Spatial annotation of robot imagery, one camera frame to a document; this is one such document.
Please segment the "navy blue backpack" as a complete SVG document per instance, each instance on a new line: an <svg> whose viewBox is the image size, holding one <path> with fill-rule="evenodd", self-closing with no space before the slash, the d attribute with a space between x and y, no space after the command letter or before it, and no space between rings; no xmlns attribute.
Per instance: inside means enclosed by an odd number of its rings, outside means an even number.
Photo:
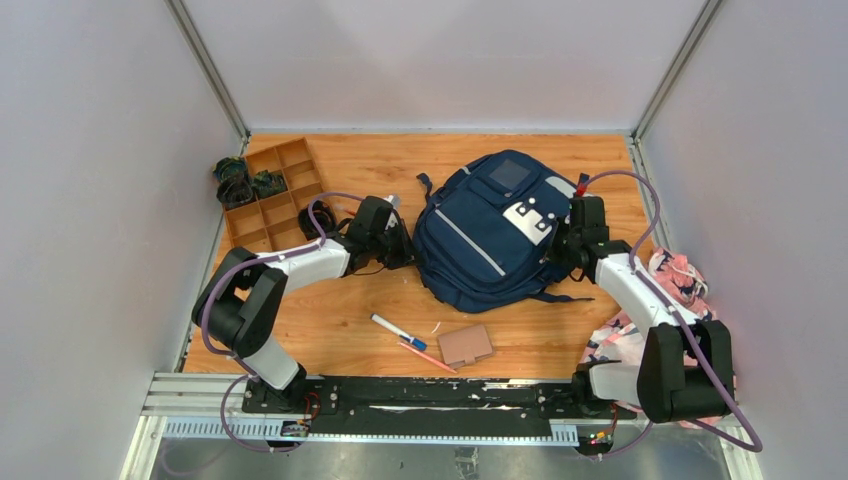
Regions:
<svg viewBox="0 0 848 480"><path fill-rule="evenodd" d="M547 260L557 223L568 217L576 184L532 156L503 150L457 170L434 187L412 234L421 282L436 300L482 313L523 300L570 303L548 287L569 272Z"/></svg>

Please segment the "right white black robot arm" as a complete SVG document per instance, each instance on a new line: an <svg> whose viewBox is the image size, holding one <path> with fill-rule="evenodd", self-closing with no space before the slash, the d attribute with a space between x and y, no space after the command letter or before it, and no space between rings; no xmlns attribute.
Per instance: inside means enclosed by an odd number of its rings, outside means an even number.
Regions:
<svg viewBox="0 0 848 480"><path fill-rule="evenodd" d="M627 242L611 239L601 198L572 199L547 258L604 290L644 340L637 365L578 365L570 392L577 413L596 417L614 402L640 409L654 423L694 423L732 412L737 403L729 330L718 320L699 319L649 275Z"/></svg>

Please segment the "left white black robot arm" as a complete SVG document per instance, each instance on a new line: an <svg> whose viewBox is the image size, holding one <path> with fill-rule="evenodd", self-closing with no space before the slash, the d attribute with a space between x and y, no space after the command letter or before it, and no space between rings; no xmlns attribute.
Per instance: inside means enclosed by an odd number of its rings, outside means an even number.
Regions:
<svg viewBox="0 0 848 480"><path fill-rule="evenodd" d="M265 253L232 248L192 310L204 345L236 360L249 379L268 388L268 400L279 411L298 411L306 400L306 370L272 334L282 299L350 276L373 261L389 270L413 264L399 204L395 195L367 196L348 222L297 248Z"/></svg>

